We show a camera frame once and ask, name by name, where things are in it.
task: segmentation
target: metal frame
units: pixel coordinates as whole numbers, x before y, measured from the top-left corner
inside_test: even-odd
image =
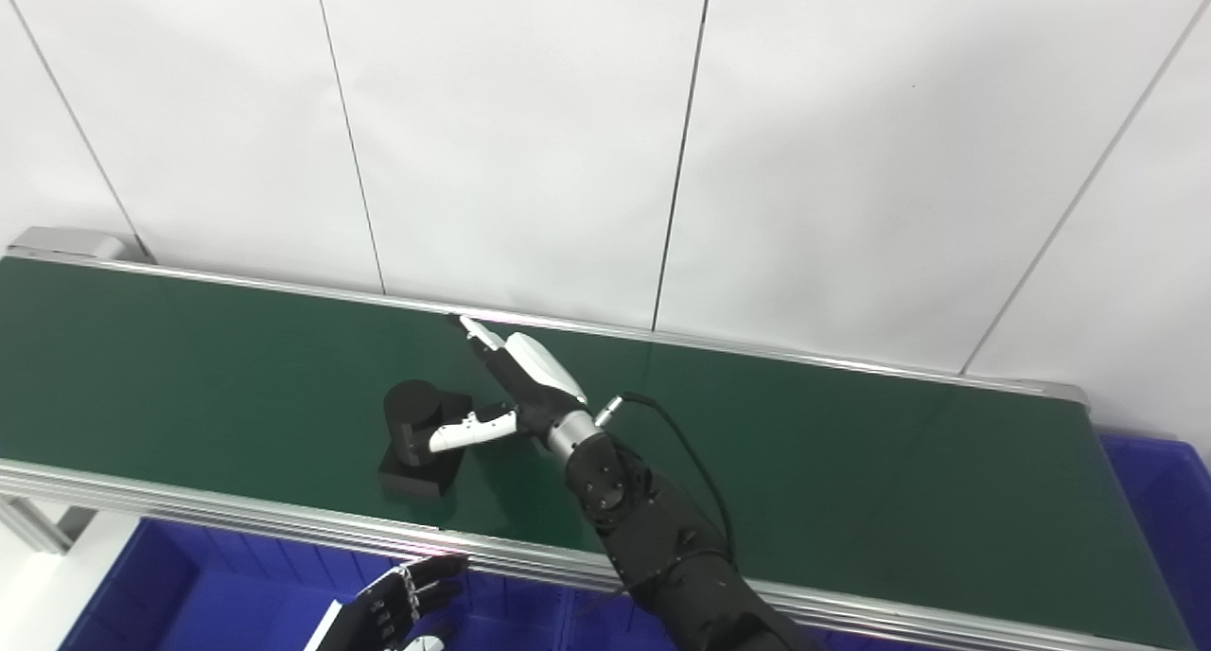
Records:
[[[0,495],[0,525],[12,530],[34,552],[62,555],[75,542],[33,501],[23,497]]]
[[[342,292],[317,286],[276,283],[268,280],[224,276],[217,272],[183,271],[147,263],[130,263],[103,258],[47,253],[38,249],[10,249],[13,258],[30,258],[65,263],[73,266],[101,267],[133,275],[165,276],[193,280],[200,283],[241,286],[276,293],[298,293],[304,296],[332,298],[339,301],[369,303],[375,306],[407,307],[431,313],[471,315],[477,319],[517,323],[527,327],[555,328],[563,332],[584,332],[598,336],[616,336],[633,341],[654,341],[682,345],[689,348],[719,350],[719,352],[753,355],[774,361],[803,362],[809,365],[842,368],[871,375],[929,380],[937,384],[964,385],[1008,393],[1080,402],[1087,407],[1080,388],[1063,384],[1031,382],[1031,380],[994,380],[971,375],[948,375],[943,371],[882,365],[874,362],[846,361],[823,355],[800,353],[762,345],[731,344],[704,338],[676,335],[668,332],[642,332],[612,324],[579,323],[572,319],[541,318],[535,315],[511,313],[503,310],[459,306],[452,303],[417,301],[417,299],[385,298],[372,293]],[[0,488],[51,501],[68,501],[94,509],[115,509],[147,517],[163,518],[199,525],[254,531],[271,537],[299,540],[331,547],[356,549],[395,558],[463,552],[476,568],[499,575],[518,576],[553,584],[575,586],[597,590],[616,587],[618,577],[609,561],[601,554],[562,549],[511,540],[444,531],[414,523],[389,522],[298,507],[276,501],[222,495],[119,479],[85,471],[69,471],[30,462],[0,460]],[[1152,646],[1102,639],[1041,626],[1031,626],[981,616],[957,613],[940,609],[913,606],[863,597],[823,592],[807,587],[752,581],[753,588],[776,609],[796,622],[821,628],[853,632],[912,644],[924,644],[959,651],[1150,651]]]

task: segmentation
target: black cable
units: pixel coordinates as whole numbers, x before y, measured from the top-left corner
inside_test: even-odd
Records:
[[[711,478],[710,471],[706,471],[706,465],[704,465],[702,460],[698,456],[696,453],[694,453],[694,447],[689,444],[689,439],[685,438],[684,432],[681,431],[681,427],[678,427],[677,422],[673,421],[673,417],[668,413],[668,410],[664,409],[658,402],[652,399],[652,397],[643,396],[643,393],[633,393],[630,391],[624,391],[622,393],[619,393],[618,397],[621,397],[622,402],[638,402],[639,405],[650,407],[650,409],[656,410],[656,414],[660,415],[660,417],[666,424],[668,424],[670,430],[672,430],[673,434],[677,436],[677,439],[681,442],[682,448],[685,449],[685,454],[689,455],[690,461],[693,461],[694,466],[698,467],[698,473],[702,477],[704,482],[706,482],[706,488],[711,490],[711,496],[714,497],[714,505],[719,509],[719,518],[723,519],[723,536],[728,543],[728,560],[735,564],[736,541],[735,541],[735,535],[733,535],[731,532],[731,514],[728,513],[728,506],[727,503],[723,502],[723,492],[719,492],[719,488],[717,486],[717,484],[714,484],[714,479]]]

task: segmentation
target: white wall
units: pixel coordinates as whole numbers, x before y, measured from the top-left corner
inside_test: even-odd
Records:
[[[971,365],[1080,384],[1094,419],[1211,460],[1211,18]]]
[[[121,203],[177,266],[653,322],[702,0],[16,4],[117,198],[0,5],[0,236]],[[658,327],[1207,454],[1207,27],[1107,154],[1199,5],[711,0]]]
[[[38,52],[0,0],[0,242],[30,225],[133,235]]]

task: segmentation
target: black object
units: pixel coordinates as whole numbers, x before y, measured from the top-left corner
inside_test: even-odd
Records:
[[[471,397],[438,391],[426,380],[395,384],[383,399],[383,415],[391,444],[379,463],[385,490],[420,497],[440,497],[454,482],[463,449],[429,451],[430,436],[442,424],[457,424],[471,411]]]
[[[340,607],[317,651],[381,651],[412,632],[417,621],[449,604],[463,592],[457,578],[466,557],[429,557],[403,569],[390,569]],[[448,641],[453,629],[431,630]]]
[[[693,457],[719,506],[721,535],[670,479],[654,473],[610,432],[578,427],[589,417],[572,393],[540,384],[506,350],[467,336],[505,392],[516,402],[517,431],[559,453],[564,486],[597,531],[622,578],[618,590],[654,613],[682,651],[825,651],[761,599],[736,570],[731,522],[713,479],[684,432],[658,402],[639,393],[624,401],[656,410]],[[564,424],[572,430],[562,430]]]

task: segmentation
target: robotic hand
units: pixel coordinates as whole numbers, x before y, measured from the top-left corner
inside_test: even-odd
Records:
[[[304,651],[441,651],[452,628],[408,639],[421,616],[463,592],[455,580],[466,557],[429,557],[396,566],[360,590],[349,604],[333,601]]]
[[[748,587],[729,541],[696,505],[604,431],[624,401],[642,397],[614,397],[595,419],[580,385],[538,341],[521,333],[503,341],[466,316],[457,322],[515,404],[438,427],[434,453],[512,432],[550,449],[622,588],[682,651],[822,651]]]

